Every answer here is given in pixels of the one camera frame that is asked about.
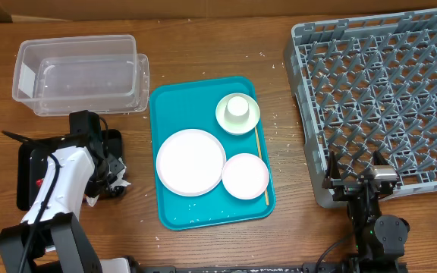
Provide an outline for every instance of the plastic storage bin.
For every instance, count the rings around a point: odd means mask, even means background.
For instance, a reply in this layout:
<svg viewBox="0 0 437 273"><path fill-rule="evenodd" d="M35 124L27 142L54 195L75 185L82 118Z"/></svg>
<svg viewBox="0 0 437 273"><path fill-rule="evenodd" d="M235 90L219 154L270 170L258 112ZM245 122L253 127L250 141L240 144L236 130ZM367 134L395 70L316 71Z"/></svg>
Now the plastic storage bin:
<svg viewBox="0 0 437 273"><path fill-rule="evenodd" d="M148 58L131 35L30 40L18 52L13 99L39 116L139 112L148 95Z"/></svg>

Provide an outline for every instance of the teal tray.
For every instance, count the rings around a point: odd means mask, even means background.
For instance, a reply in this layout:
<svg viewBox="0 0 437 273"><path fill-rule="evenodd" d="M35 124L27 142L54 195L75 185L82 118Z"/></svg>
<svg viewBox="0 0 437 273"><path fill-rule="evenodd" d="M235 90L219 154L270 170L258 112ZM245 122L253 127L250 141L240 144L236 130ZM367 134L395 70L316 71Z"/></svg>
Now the teal tray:
<svg viewBox="0 0 437 273"><path fill-rule="evenodd" d="M253 84L244 77L179 83L156 89L149 101L154 165L159 147L173 133L184 129L200 129L214 135L224 146L227 159L243 152L258 155L254 130L232 136L215 119L215 107L221 98L231 93L244 93L256 99ZM202 196L179 196L162 184L155 168L159 219L164 226L180 231L265 218L272 212L276 198L261 121L257 131L263 161L269 169L269 206L264 194L252 200L240 200L230 195L222 182Z"/></svg>

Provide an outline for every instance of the wooden table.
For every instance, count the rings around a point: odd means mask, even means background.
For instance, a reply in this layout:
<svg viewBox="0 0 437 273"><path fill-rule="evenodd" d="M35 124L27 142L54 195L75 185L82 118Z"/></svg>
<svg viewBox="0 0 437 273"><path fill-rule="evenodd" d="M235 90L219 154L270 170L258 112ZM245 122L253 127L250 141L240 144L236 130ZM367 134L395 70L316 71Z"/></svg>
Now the wooden table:
<svg viewBox="0 0 437 273"><path fill-rule="evenodd" d="M351 224L344 209L323 209L315 202L303 128L282 52L293 25L332 18L0 24L0 131L33 138L68 132L68 118L37 117L11 98L17 51L27 39L130 33L136 37L138 51L149 57L151 90L169 83L245 76L256 87L274 176L277 206L268 218L181 232L163 227L156 210L149 112L145 111L105 116L110 127L123 133L133 186L123 199L99 201L94 208L84 205L80 223L101 259L132 255L141 265L179 267L315 262L351 231ZM19 145L0 133L0 231L18 224L24 215L15 203ZM437 193L390 200L382 204L382 212L410 222L402 259L410 271L437 271ZM346 243L326 260L338 261L343 253L354 251L353 245ZM41 260L52 259L55 255Z"/></svg>

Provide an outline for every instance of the gray dish rack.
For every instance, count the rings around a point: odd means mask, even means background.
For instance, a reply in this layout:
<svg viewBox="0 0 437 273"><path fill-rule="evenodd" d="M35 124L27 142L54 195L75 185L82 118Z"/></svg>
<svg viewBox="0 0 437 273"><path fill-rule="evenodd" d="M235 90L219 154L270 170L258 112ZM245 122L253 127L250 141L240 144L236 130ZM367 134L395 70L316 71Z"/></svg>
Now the gray dish rack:
<svg viewBox="0 0 437 273"><path fill-rule="evenodd" d="M356 180L379 150L401 176L389 198L437 191L437 9L297 24L285 49L316 201L329 151Z"/></svg>

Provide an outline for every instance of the large white plate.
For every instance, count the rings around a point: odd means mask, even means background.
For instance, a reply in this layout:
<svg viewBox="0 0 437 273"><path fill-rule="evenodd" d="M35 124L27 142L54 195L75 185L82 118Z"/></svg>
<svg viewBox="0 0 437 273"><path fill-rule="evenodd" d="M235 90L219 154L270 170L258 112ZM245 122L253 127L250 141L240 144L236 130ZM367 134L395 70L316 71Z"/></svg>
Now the large white plate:
<svg viewBox="0 0 437 273"><path fill-rule="evenodd" d="M226 160L224 147L212 134L187 129L172 134L161 145L156 170L171 192L199 196L220 183Z"/></svg>

